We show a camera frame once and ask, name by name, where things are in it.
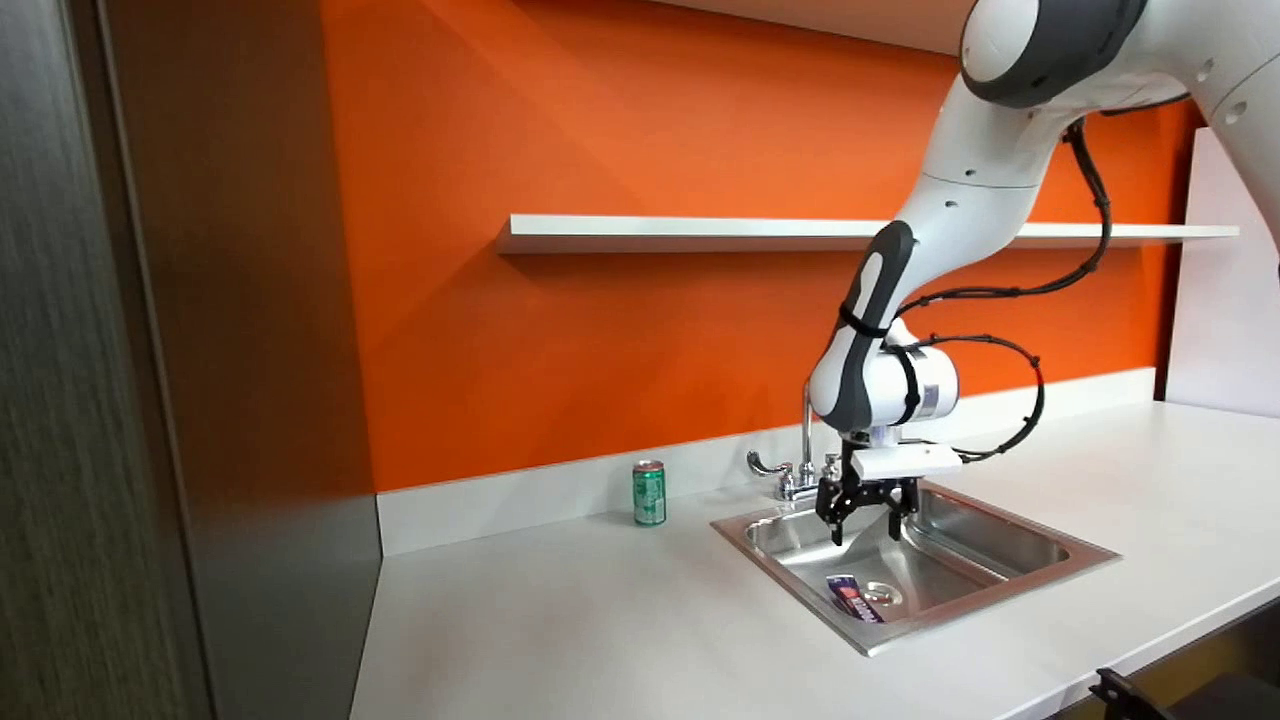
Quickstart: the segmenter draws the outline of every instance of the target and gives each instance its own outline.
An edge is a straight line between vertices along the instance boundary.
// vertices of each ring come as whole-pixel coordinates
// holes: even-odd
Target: black cable
[[[1108,183],[1101,179],[1087,138],[1086,138],[1086,119],[1076,119],[1064,138],[1074,144],[1076,166],[1093,190],[1093,205],[1101,210],[1101,235],[1095,248],[1086,255],[1086,264],[1076,264],[1074,271],[1050,280],[1050,284],[1032,284],[1032,289],[1001,289],[1001,284],[972,284],[972,289],[943,289],[943,291],[930,291],[909,300],[897,316],[909,316],[918,307],[941,305],[941,300],[1021,300],[1021,295],[1050,295],[1060,289],[1081,284],[1087,271],[1095,271],[1095,264],[1103,258],[1103,252],[1113,248],[1113,194]]]
[[[1007,348],[1007,352],[1026,354],[1027,368],[1032,368],[1032,375],[1037,375],[1037,405],[1032,405],[1032,415],[1026,415],[1026,427],[1021,427],[1021,430],[1012,430],[1004,445],[986,446],[986,452],[977,452],[977,446],[952,446],[952,452],[957,452],[966,465],[979,465],[979,460],[1004,454],[1004,452],[1012,452],[1018,445],[1026,445],[1026,441],[1032,437],[1032,427],[1040,424],[1040,415],[1043,415],[1043,370],[1040,370],[1040,354],[1032,354],[1026,342],[1012,342],[1012,339],[1004,339],[1004,335],[930,335],[930,339],[909,342],[909,348],[902,348],[902,352],[935,348],[935,342],[996,342],[996,348]]]

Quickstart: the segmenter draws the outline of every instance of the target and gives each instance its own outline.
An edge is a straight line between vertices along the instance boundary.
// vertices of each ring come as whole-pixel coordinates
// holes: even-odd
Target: white countertop
[[[558,518],[386,564],[357,720],[1050,715],[1280,593],[1280,419],[1113,405],[943,480],[1120,561],[859,657],[710,518]]]

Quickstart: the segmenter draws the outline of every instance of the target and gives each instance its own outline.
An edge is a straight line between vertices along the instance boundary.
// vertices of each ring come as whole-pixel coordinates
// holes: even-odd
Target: sink basin
[[[935,484],[922,484],[922,511],[902,541],[885,504],[856,508],[839,542],[814,511],[711,526],[866,657],[1116,557]],[[838,598],[831,580],[856,582],[854,605]]]

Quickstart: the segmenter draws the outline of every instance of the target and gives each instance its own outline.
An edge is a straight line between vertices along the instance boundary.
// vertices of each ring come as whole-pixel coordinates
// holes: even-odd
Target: orange wall
[[[892,217],[952,60],[646,0],[325,0],[379,486],[791,424],[856,255],[500,255],[510,210]],[[1177,219],[1190,107],[1095,119],[1120,219]],[[1093,219],[1060,154],[1037,219]],[[1043,280],[1007,252],[966,280]],[[1170,252],[918,321],[1053,380],[1160,354]],[[1027,375],[960,352],[966,393]]]

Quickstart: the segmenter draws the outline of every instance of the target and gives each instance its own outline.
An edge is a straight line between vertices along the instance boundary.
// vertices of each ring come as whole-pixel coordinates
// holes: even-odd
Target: wall shelf
[[[885,219],[540,217],[513,210],[500,252],[859,252]],[[1237,222],[1113,222],[1113,242],[1231,238]],[[1021,248],[1093,242],[1095,222],[1026,222]]]
[[[957,55],[972,0],[930,0],[930,12],[903,0],[660,0],[660,5]]]

